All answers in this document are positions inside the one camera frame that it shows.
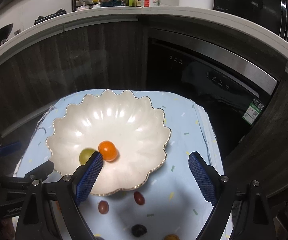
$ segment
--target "black microwave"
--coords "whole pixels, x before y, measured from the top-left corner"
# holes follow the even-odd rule
[[[214,10],[252,21],[288,42],[288,0],[214,0]]]

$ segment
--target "metal screw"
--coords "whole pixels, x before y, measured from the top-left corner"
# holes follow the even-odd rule
[[[63,181],[69,181],[69,180],[71,180],[71,175],[65,175],[63,177]]]
[[[223,182],[228,182],[230,179],[228,178],[228,176],[222,175],[221,176],[221,181]]]
[[[37,186],[39,184],[39,180],[38,179],[33,180],[32,184],[33,184],[33,186]]]
[[[252,181],[252,184],[253,184],[255,187],[260,186],[260,183],[259,183],[257,180]]]

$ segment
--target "green grape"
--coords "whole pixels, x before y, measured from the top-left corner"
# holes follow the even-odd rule
[[[88,159],[93,155],[94,152],[95,150],[91,148],[86,148],[82,150],[79,157],[80,164],[84,165],[85,163],[87,163]]]

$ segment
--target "scalloped white bowl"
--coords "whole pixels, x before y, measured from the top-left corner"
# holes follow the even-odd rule
[[[50,160],[62,175],[73,174],[83,149],[97,150],[102,141],[111,141],[119,157],[104,161],[91,194],[133,190],[166,160],[171,130],[163,122],[164,111],[154,109],[149,97],[136,98],[129,90],[86,95],[80,104],[69,104],[63,118],[54,120],[54,134],[46,139]]]

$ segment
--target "white countertop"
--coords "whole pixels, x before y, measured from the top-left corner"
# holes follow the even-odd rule
[[[0,46],[0,65],[21,50],[40,40],[62,33],[63,30],[89,25],[89,20],[101,23],[101,18],[103,18],[103,22],[123,21],[125,15],[133,16],[133,20],[136,20],[137,15],[171,15],[214,22],[260,40],[288,59],[288,43],[285,40],[260,25],[234,15],[208,9],[178,6],[106,7],[67,13],[24,30]]]

